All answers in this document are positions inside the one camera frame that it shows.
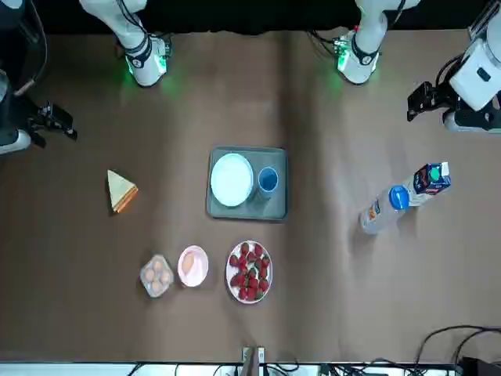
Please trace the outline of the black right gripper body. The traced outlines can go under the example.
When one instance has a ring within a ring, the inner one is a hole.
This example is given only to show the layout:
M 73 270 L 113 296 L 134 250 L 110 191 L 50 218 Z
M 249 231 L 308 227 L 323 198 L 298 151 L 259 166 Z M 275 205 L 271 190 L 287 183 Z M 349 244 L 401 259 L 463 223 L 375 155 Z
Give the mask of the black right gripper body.
M 53 132 L 53 121 L 51 118 L 53 103 L 48 101 L 42 106 L 29 101 L 27 105 L 26 132 L 36 133 L 40 130 Z

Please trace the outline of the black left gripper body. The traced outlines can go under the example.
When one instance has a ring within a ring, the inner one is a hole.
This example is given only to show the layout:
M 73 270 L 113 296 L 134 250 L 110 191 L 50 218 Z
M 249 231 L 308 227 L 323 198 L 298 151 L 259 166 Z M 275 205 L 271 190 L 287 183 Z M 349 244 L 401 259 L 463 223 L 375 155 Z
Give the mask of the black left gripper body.
M 437 85 L 431 85 L 431 111 L 441 108 L 455 111 L 459 107 L 460 97 L 448 81 L 443 81 Z

